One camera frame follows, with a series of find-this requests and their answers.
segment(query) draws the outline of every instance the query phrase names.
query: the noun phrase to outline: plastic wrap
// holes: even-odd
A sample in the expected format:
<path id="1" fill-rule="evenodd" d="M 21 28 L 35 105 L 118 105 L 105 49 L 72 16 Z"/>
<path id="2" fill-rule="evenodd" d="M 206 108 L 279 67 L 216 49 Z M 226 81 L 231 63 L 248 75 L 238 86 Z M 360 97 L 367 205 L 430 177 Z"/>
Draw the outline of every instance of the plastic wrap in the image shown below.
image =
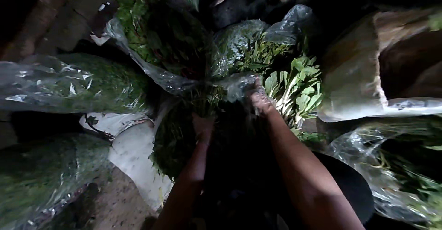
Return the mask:
<path id="1" fill-rule="evenodd" d="M 180 31 L 178 29 L 172 29 L 172 23 L 175 22 L 171 22 L 171 25 L 168 25 L 168 27 L 171 27 L 171 31 L 173 30 L 173 33 L 177 35 L 182 41 L 183 39 L 185 39 L 185 41 L 190 41 L 192 43 L 195 43 L 194 39 L 189 39 L 191 37 L 195 37 L 198 38 L 197 39 L 198 41 L 204 42 L 203 52 L 206 55 L 204 56 L 206 61 L 204 67 L 206 69 L 206 78 L 210 79 L 212 77 L 224 76 L 225 74 L 227 74 L 228 68 L 225 62 L 225 58 L 223 55 L 221 55 L 218 52 L 218 48 L 213 43 L 212 36 L 205 31 L 202 24 L 199 23 L 199 21 L 196 18 L 194 18 L 189 12 L 185 11 L 179 5 L 174 4 L 170 0 L 168 0 L 168 6 L 171 8 L 171 10 L 174 13 L 181 14 L 183 15 L 183 18 L 185 20 L 189 20 L 189 23 L 192 25 L 192 27 L 194 27 L 193 30 L 199 27 L 199 30 L 196 35 L 187 36 L 185 34 L 188 34 L 188 32 L 180 32 L 183 31 L 183 29 L 180 29 Z M 176 63 L 175 64 L 168 63 L 168 61 L 163 59 L 157 60 L 157 63 L 160 63 L 164 67 L 168 67 L 170 71 L 167 71 L 159 67 L 158 65 L 146 62 L 143 58 L 140 57 L 140 55 L 136 51 L 134 51 L 131 48 L 128 39 L 124 33 L 123 27 L 117 18 L 113 18 L 107 23 L 105 34 L 107 36 L 114 38 L 117 41 L 117 45 L 120 46 L 124 52 L 129 54 L 132 57 L 132 59 L 140 65 L 143 71 L 155 81 L 155 83 L 160 85 L 167 92 L 173 95 L 182 95 L 185 91 L 192 90 L 198 84 L 201 83 L 200 80 L 191 80 L 189 78 L 171 72 L 172 69 L 177 68 L 175 67 L 177 65 Z M 154 42 L 153 40 L 147 42 L 147 44 L 152 44 L 152 46 L 141 45 L 137 47 L 153 49 L 154 43 L 159 44 L 161 46 L 161 44 L 163 44 L 162 41 L 164 41 L 164 39 L 159 39 L 158 35 L 157 38 L 158 38 L 157 42 Z"/>
<path id="2" fill-rule="evenodd" d="M 148 79 L 130 68 L 87 54 L 31 56 L 0 62 L 0 108 L 50 113 L 145 113 Z"/>
<path id="3" fill-rule="evenodd" d="M 0 229 L 36 229 L 73 193 L 108 170 L 110 143 L 66 134 L 2 150 Z"/>
<path id="4" fill-rule="evenodd" d="M 297 45 L 320 34 L 319 21 L 310 7 L 295 5 L 284 16 L 281 22 L 275 23 L 266 30 L 265 41 L 279 44 Z"/>
<path id="5" fill-rule="evenodd" d="M 214 36 L 215 44 L 226 57 L 227 66 L 231 68 L 236 60 L 243 58 L 268 27 L 267 23 L 260 20 L 246 20 L 218 31 Z"/>
<path id="6" fill-rule="evenodd" d="M 425 188 L 428 198 L 424 200 L 417 194 L 406 192 L 409 188 L 405 187 L 410 185 L 404 183 L 404 174 L 392 172 L 390 164 L 380 151 L 384 142 L 389 139 L 412 136 L 425 141 L 431 137 L 437 138 L 441 130 L 440 119 L 379 119 L 336 138 L 326 148 L 325 154 L 341 160 L 361 173 L 370 185 L 379 214 L 410 224 L 428 222 L 429 226 L 434 227 L 432 229 L 441 229 L 442 190 L 428 192 L 431 189 Z M 414 164 L 402 160 L 398 165 L 406 167 Z"/>

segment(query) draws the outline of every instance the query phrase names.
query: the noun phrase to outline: forearm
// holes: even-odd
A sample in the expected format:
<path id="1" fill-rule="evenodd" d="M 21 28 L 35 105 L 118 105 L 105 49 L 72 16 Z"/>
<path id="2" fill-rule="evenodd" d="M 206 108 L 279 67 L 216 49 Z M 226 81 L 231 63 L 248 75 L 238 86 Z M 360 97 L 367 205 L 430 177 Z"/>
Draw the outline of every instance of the forearm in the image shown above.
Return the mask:
<path id="1" fill-rule="evenodd" d="M 311 229 L 363 229 L 329 171 L 290 131 L 279 112 L 273 108 L 266 117 L 287 191 L 305 223 Z"/>
<path id="2" fill-rule="evenodd" d="M 290 181 L 308 182 L 316 193 L 327 195 L 341 194 L 341 190 L 316 156 L 290 131 L 276 109 L 267 114 L 273 152 L 283 175 L 290 176 Z M 296 186 L 297 192 L 304 190 Z"/>
<path id="3" fill-rule="evenodd" d="M 192 216 L 192 206 L 200 195 L 206 172 L 207 143 L 200 142 L 176 180 L 166 204 L 152 229 L 183 229 Z"/>

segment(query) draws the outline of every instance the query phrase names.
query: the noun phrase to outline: vegetable bundle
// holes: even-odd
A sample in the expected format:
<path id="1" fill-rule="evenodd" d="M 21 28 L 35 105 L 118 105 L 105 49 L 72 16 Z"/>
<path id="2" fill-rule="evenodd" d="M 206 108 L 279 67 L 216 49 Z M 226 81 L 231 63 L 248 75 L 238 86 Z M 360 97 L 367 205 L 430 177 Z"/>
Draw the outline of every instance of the vegetable bundle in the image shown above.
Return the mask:
<path id="1" fill-rule="evenodd" d="M 146 100 L 149 78 L 98 56 L 31 56 L 23 63 L 0 62 L 0 68 L 3 109 L 154 114 L 153 103 Z"/>
<path id="2" fill-rule="evenodd" d="M 311 111 L 321 101 L 320 72 L 318 66 L 313 65 L 315 58 L 301 56 L 292 59 L 294 46 L 263 41 L 266 33 L 262 33 L 259 21 L 245 21 L 231 27 L 236 29 L 225 29 L 216 36 L 215 41 L 221 52 L 230 54 L 227 56 L 229 73 L 253 71 L 263 75 L 268 95 L 275 100 L 277 109 L 290 128 L 298 130 L 303 119 L 314 117 Z M 225 39 L 235 39 L 236 45 L 226 44 Z M 283 71 L 268 74 L 275 69 Z M 195 148 L 191 112 L 195 111 L 204 117 L 220 112 L 229 114 L 229 109 L 233 108 L 225 104 L 226 94 L 222 87 L 202 86 L 193 93 L 194 96 L 183 99 L 167 114 L 155 137 L 151 158 L 158 165 L 159 171 L 171 179 L 179 175 Z M 228 132 L 219 128 L 216 131 Z"/>
<path id="3" fill-rule="evenodd" d="M 69 193 L 107 170 L 109 146 L 105 140 L 77 133 L 1 150 L 0 228 L 26 222 L 38 226 L 34 220 L 42 210 L 64 203 Z"/>
<path id="4" fill-rule="evenodd" d="M 381 214 L 442 229 L 442 119 L 387 118 L 338 137 L 328 150 L 369 182 Z"/>
<path id="5" fill-rule="evenodd" d="M 144 61 L 192 80 L 211 63 L 211 38 L 189 12 L 170 0 L 117 0 L 116 17 L 129 47 Z"/>

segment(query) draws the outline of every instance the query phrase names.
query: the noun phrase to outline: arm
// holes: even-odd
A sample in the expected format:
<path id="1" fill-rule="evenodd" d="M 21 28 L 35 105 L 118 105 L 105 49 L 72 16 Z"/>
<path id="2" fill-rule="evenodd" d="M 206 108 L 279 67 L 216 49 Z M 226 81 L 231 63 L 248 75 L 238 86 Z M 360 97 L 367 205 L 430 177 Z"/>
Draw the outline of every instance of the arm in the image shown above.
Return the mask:
<path id="1" fill-rule="evenodd" d="M 196 114 L 193 114 L 193 118 L 198 139 L 196 148 L 173 185 L 152 230 L 186 229 L 192 216 L 192 210 L 189 209 L 201 194 L 214 119 L 200 118 Z"/>
<path id="2" fill-rule="evenodd" d="M 254 93 L 251 100 L 268 121 L 273 152 L 287 191 L 305 224 L 313 230 L 363 230 L 329 171 L 290 131 L 264 94 Z"/>

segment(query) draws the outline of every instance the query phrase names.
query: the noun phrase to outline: plastic glove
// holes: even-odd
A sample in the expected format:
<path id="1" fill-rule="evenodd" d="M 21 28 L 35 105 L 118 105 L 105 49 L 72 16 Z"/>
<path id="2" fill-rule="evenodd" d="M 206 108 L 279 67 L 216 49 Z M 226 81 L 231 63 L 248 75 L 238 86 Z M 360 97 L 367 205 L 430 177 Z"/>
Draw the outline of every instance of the plastic glove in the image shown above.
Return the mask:
<path id="1" fill-rule="evenodd" d="M 192 122 L 194 125 L 194 130 L 196 134 L 196 139 L 198 143 L 210 144 L 210 139 L 212 137 L 213 124 L 215 122 L 215 117 L 211 116 L 208 118 L 202 118 L 196 113 L 192 113 Z"/>
<path id="2" fill-rule="evenodd" d="M 261 85 L 259 78 L 255 80 L 255 88 L 249 94 L 249 99 L 256 115 L 265 115 L 274 108 L 272 99 L 267 96 L 266 90 Z"/>

